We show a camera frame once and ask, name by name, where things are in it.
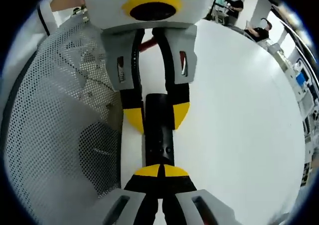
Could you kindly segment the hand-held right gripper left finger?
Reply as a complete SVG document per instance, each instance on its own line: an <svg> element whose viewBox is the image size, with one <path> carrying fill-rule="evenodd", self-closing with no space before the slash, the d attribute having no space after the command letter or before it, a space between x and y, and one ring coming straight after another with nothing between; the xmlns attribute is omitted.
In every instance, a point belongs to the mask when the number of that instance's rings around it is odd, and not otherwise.
<svg viewBox="0 0 319 225"><path fill-rule="evenodd" d="M152 225L163 195L164 164L137 170L124 189L115 189L93 208L91 224Z"/></svg>

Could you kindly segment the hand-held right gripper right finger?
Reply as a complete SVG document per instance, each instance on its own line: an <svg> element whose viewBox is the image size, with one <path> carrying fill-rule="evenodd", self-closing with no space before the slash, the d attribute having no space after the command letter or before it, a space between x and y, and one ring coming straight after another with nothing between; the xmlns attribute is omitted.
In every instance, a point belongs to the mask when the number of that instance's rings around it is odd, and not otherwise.
<svg viewBox="0 0 319 225"><path fill-rule="evenodd" d="M168 225L237 225L234 210L207 190L198 190L189 174L164 165L163 213Z"/></svg>

